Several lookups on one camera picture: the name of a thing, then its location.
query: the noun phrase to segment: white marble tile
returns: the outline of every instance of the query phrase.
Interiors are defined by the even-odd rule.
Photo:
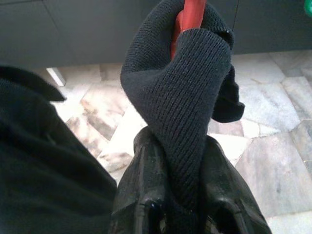
[[[126,152],[134,156],[133,141],[139,131],[147,126],[140,114],[130,105],[115,133],[110,140],[108,147],[100,155],[108,155],[116,152]]]
[[[80,101],[83,96],[88,92],[91,84],[76,84],[58,87],[60,92],[66,97],[64,102],[51,102],[60,118],[67,122],[72,116],[78,116],[83,113],[83,107]]]
[[[270,56],[287,77],[302,76],[302,68],[312,67],[312,50],[274,52]]]
[[[229,136],[221,134],[209,134],[216,139],[221,145],[225,156],[235,166],[240,159],[240,156],[244,153],[248,145],[251,143],[251,139],[240,136]]]
[[[127,167],[124,167],[118,171],[114,171],[114,172],[111,172],[110,175],[112,176],[112,178],[114,178],[114,180],[116,181],[117,185],[119,184],[123,174],[125,173]]]
[[[244,136],[240,121],[232,123],[219,123],[211,119],[208,125],[208,133],[225,134],[239,137]]]
[[[122,64],[105,63],[100,65],[100,75],[102,80],[119,80]]]
[[[310,86],[312,87],[312,66],[311,68],[303,68],[301,70],[302,70],[303,76],[308,80]]]
[[[302,160],[312,160],[312,120],[304,120],[291,132]]]
[[[292,102],[281,84],[240,87],[240,100],[245,104],[243,118],[281,131],[300,123]]]
[[[278,83],[285,78],[269,54],[235,55],[232,64],[239,85]]]
[[[265,126],[263,124],[259,124],[259,126],[260,126],[260,136],[261,137],[270,136],[270,135],[274,135],[274,134],[281,132],[279,129],[271,128],[271,127]]]
[[[236,168],[266,218],[312,210],[312,180],[289,133],[254,139]]]
[[[107,155],[101,155],[97,158],[99,163],[109,173],[128,167],[132,161],[133,156],[128,153],[111,153]]]
[[[242,119],[241,124],[243,127],[244,137],[255,138],[260,135],[260,127],[258,123]]]
[[[282,82],[300,120],[312,119],[312,88],[305,77],[287,78]]]
[[[101,82],[98,64],[74,67],[60,67],[58,69],[66,80],[66,85]]]
[[[308,172],[312,176],[312,160],[304,161],[304,164],[306,165]]]
[[[110,140],[130,102],[121,87],[101,82],[92,85],[81,104],[92,126]]]
[[[66,124],[94,157],[108,146],[108,140],[92,127],[85,116],[71,117]]]
[[[310,234],[312,211],[271,217],[267,223],[273,234]]]

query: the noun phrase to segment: green object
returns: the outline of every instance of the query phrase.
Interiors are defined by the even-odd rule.
[[[312,0],[306,0],[304,3],[304,9],[308,16],[312,17]]]

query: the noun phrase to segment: black sock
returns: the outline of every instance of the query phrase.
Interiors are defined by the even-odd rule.
[[[238,85],[235,82],[235,69],[231,66],[230,72],[221,85],[212,118],[220,123],[234,122],[242,118],[244,110],[245,105],[239,102]]]
[[[209,30],[180,35],[170,62],[173,25],[182,8],[181,0],[165,0],[148,16],[128,51],[121,82],[165,149],[176,203],[196,211],[201,155],[220,86],[230,70],[232,34],[219,18],[209,19]],[[210,6],[207,11],[216,17]]]

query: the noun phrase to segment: dark gray wall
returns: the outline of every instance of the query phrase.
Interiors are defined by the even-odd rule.
[[[23,67],[74,64],[42,1],[0,5],[0,62]]]
[[[312,18],[304,0],[240,0],[236,54],[312,49]]]
[[[123,62],[159,0],[0,0],[0,62],[40,68]],[[312,49],[304,0],[210,0],[234,53]]]
[[[140,23],[136,0],[43,0],[79,64],[121,62]]]

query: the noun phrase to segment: marble floor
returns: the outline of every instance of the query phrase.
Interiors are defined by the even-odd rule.
[[[208,134],[250,186],[273,234],[312,227],[312,51],[233,56],[242,120],[211,121]],[[119,80],[121,64],[59,68],[67,97],[53,103],[100,164],[120,181],[146,126]],[[45,71],[37,71],[53,83]]]

